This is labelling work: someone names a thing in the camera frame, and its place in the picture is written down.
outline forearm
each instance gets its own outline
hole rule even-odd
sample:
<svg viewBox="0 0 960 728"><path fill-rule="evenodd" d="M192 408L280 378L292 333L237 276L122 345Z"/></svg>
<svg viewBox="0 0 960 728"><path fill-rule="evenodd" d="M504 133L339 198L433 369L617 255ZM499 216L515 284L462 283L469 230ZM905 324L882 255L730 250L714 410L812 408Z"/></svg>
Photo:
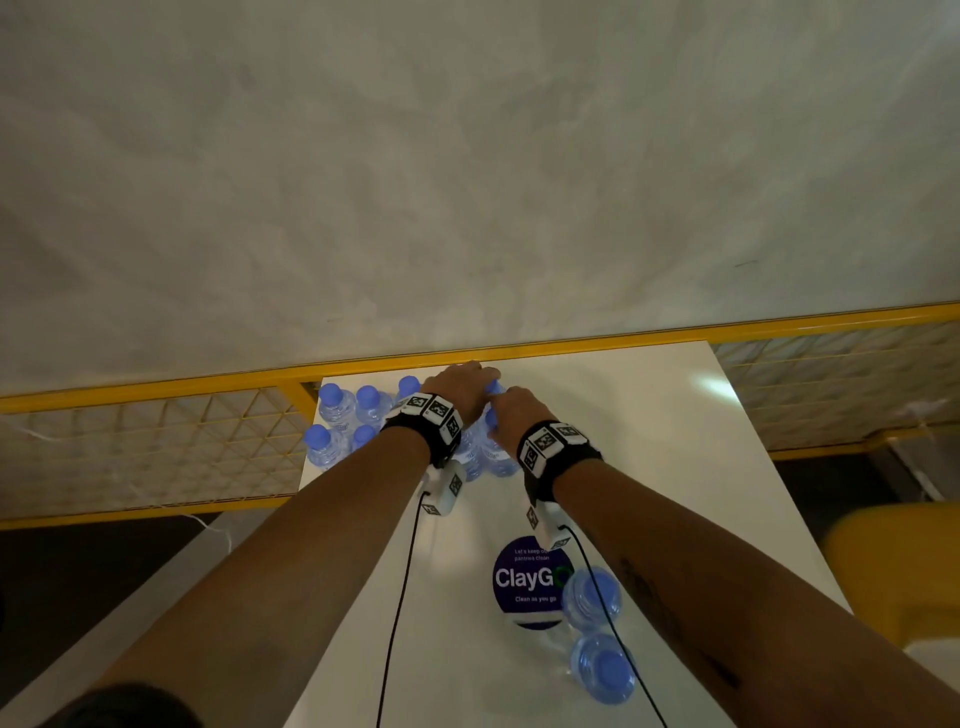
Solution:
<svg viewBox="0 0 960 728"><path fill-rule="evenodd" d="M598 461L554 494L741 726L947 726L960 698L729 531Z"/></svg>
<svg viewBox="0 0 960 728"><path fill-rule="evenodd" d="M164 688L208 728L282 725L389 542L429 455L412 430L377 435L273 514L99 684Z"/></svg>

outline blue sticker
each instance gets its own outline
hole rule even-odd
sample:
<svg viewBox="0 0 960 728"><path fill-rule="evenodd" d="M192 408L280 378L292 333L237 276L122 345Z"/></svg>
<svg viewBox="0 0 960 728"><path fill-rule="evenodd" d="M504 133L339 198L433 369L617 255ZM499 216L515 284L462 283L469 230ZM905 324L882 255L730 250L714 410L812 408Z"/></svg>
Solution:
<svg viewBox="0 0 960 728"><path fill-rule="evenodd" d="M496 557L493 595L505 614L516 615L519 626L549 629L563 620L561 595L572 575L573 564L563 549L544 551L536 536L523 536Z"/></svg>

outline plastic water bottle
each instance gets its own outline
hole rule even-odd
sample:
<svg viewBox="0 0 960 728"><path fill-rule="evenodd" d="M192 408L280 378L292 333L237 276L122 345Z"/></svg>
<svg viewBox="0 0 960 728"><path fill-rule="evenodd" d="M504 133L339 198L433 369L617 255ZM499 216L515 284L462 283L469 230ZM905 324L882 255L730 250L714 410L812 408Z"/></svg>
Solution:
<svg viewBox="0 0 960 728"><path fill-rule="evenodd" d="M593 567L593 575L596 577L597 584L600 585L600 595L603 596L603 603L607 605L607 612L613 621L620 614L622 606L620 585L606 569ZM574 571L573 576L564 584L561 608L570 625L585 635L607 626L603 604L597 596L597 589L593 586L590 572L586 569Z"/></svg>
<svg viewBox="0 0 960 728"><path fill-rule="evenodd" d="M488 430L496 429L496 412L492 409L488 410L484 421L487 423ZM487 434L480 442L480 451L483 453L487 470L497 477L509 477L520 469L519 464L510 456L510 453L495 443Z"/></svg>
<svg viewBox="0 0 960 728"><path fill-rule="evenodd" d="M618 705L634 694L636 678L613 635L584 635L570 652L570 670L593 698Z"/></svg>
<svg viewBox="0 0 960 728"><path fill-rule="evenodd" d="M394 406L394 401L386 392L378 392L376 387L365 384L357 390L357 420L361 425L370 425L375 429L383 426L383 416Z"/></svg>
<svg viewBox="0 0 960 728"><path fill-rule="evenodd" d="M420 391L420 380L413 375L407 375L400 380L396 386L396 399L394 402L402 400L404 397L410 397L414 392Z"/></svg>
<svg viewBox="0 0 960 728"><path fill-rule="evenodd" d="M464 466L464 471L467 473L467 483L476 480L483 473L483 458L480 455L476 430L473 426L464 430L460 447L453 453L453 459Z"/></svg>
<svg viewBox="0 0 960 728"><path fill-rule="evenodd" d="M320 416L331 429L347 433L356 427L356 397L332 381L320 388Z"/></svg>
<svg viewBox="0 0 960 728"><path fill-rule="evenodd" d="M359 450L376 436L376 430L369 425L360 425L353 430L353 449Z"/></svg>
<svg viewBox="0 0 960 728"><path fill-rule="evenodd" d="M347 436L323 425L311 425L303 433L306 458L318 468L332 468L349 453Z"/></svg>

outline wire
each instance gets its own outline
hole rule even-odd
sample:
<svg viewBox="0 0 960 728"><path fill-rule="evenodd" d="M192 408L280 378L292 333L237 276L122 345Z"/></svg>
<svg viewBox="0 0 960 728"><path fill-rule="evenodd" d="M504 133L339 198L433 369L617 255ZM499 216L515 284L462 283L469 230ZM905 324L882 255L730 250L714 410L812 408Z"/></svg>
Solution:
<svg viewBox="0 0 960 728"><path fill-rule="evenodd" d="M636 665L634 665L634 658L630 656L630 651L627 649L627 645L625 645L623 640L620 639L620 635L617 633L616 627L613 626L613 619L611 619L610 612L607 611L607 603L604 601L603 594L600 592L600 585L597 583L597 577L593 573L593 567L590 565L590 560L587 558L587 552L584 551L583 544L580 543L580 539L577 538L577 534L574 533L570 526L564 524L561 526L561 530L569 531L570 535L573 537L573 540L577 542L577 548L580 549L580 554L584 557L584 563L587 564L587 570L590 572L590 578L593 579L593 588L597 591L597 596L600 597L600 606L603 607L603 613L607 617L607 624L609 624L610 629L613 630L613 636L616 637L617 644L619 644L620 649L623 650L623 656L626 657L627 662L630 663L630 668L634 671L636 681L643 688L643 692L646 694L647 700L650 701L650 705L654 709L654 713L656 713L657 717L660 719L660 725L662 725L663 728L667 728L666 721L663 719L663 715L660 714L660 708L657 707L657 703L654 701L653 695L651 695L650 691L647 690L646 683L643 682L643 678L640 677L640 673L637 671Z"/></svg>
<svg viewBox="0 0 960 728"><path fill-rule="evenodd" d="M380 705L376 709L376 728L380 728L380 718L383 717L383 698L387 694L387 674L390 672L390 655L394 651L394 637L396 637L396 626L400 622L400 609L403 608L403 595L407 593L407 579L410 576L410 562L414 556L414 541L417 539L417 522L420 520L420 507L423 505L423 498L429 495L429 493L423 491L423 493L420 494L420 500L417 502L417 515L414 516L414 532L410 536L410 551L407 553L407 568L403 572L403 586L400 588L400 600L396 603L394 628L390 632L390 641L387 643L387 663L383 666L383 685L380 686Z"/></svg>

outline black wrist strap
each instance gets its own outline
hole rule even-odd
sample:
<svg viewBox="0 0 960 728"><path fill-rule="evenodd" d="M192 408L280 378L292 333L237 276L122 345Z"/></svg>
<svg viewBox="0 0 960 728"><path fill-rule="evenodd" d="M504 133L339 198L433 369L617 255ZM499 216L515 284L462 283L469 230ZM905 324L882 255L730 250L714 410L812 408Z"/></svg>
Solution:
<svg viewBox="0 0 960 728"><path fill-rule="evenodd" d="M430 465L442 468L460 447L464 421L443 397L417 392L394 404L384 416L383 429L387 427L407 427L418 432L430 447Z"/></svg>
<svg viewBox="0 0 960 728"><path fill-rule="evenodd" d="M554 480L581 460L590 459L603 460L603 455L583 432L557 420L543 420L527 429L516 451L533 505L539 500L552 501Z"/></svg>

